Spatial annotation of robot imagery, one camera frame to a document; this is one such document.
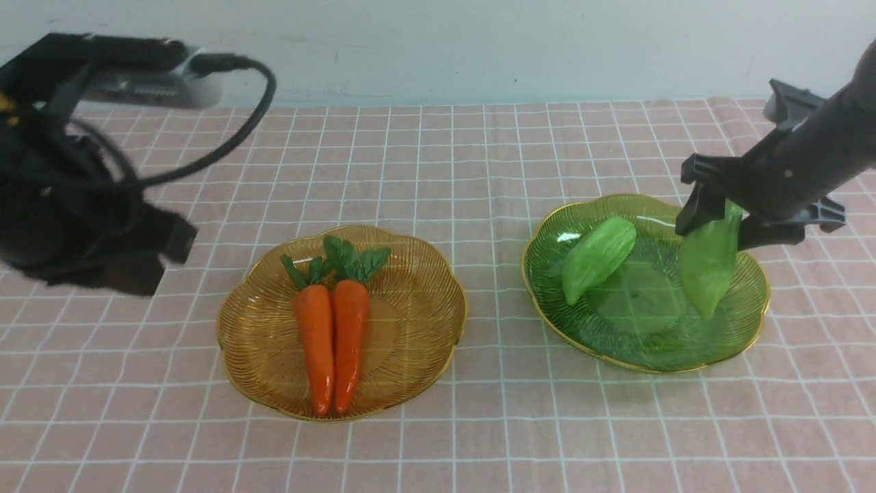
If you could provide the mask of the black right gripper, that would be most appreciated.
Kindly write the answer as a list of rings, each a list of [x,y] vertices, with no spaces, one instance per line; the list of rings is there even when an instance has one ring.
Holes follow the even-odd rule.
[[[742,156],[692,154],[681,167],[692,184],[676,216],[675,233],[687,237],[725,218],[725,201],[749,213],[736,250],[800,244],[806,227],[838,230],[846,209],[829,194],[847,181],[847,137],[834,130],[772,131]]]

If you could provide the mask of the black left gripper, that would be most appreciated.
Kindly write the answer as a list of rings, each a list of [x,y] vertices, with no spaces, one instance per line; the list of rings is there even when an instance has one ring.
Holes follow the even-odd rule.
[[[137,188],[106,192],[50,184],[52,177],[112,184],[105,157],[118,162],[123,181],[136,175],[107,138],[65,137],[60,144],[81,162],[2,138],[3,264],[48,286],[153,296],[165,262],[188,261],[197,228],[179,213],[148,203]]]

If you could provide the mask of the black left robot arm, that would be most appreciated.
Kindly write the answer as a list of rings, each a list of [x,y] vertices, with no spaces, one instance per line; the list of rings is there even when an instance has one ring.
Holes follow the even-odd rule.
[[[2,127],[4,265],[47,286],[153,296],[198,230],[149,203],[131,162],[88,127],[31,136]]]

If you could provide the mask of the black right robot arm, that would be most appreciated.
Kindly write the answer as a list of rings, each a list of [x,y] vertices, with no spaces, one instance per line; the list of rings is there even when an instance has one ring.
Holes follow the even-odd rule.
[[[681,182],[693,187],[675,221],[688,236],[741,207],[739,251],[799,244],[806,227],[832,233],[846,225],[830,194],[874,167],[875,46],[866,48],[851,81],[830,98],[771,80],[763,115],[775,127],[741,156],[692,154]]]

